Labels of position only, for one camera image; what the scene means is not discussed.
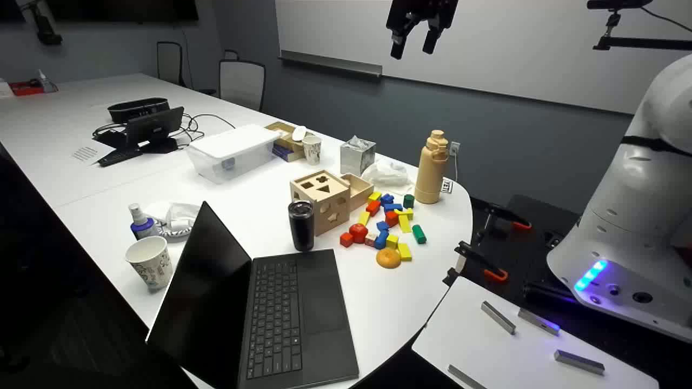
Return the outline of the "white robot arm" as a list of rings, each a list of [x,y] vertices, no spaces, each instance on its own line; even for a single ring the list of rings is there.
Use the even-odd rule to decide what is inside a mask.
[[[675,236],[692,217],[692,55],[669,39],[591,39],[652,0],[393,0],[393,79],[628,113],[625,136],[547,269],[591,309],[692,342],[692,269]]]

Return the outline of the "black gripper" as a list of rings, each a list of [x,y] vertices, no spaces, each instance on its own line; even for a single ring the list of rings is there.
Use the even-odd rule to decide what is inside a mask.
[[[459,0],[392,0],[388,29],[392,31],[392,58],[400,60],[406,45],[406,27],[429,21],[425,52],[432,55],[444,29],[452,27]]]

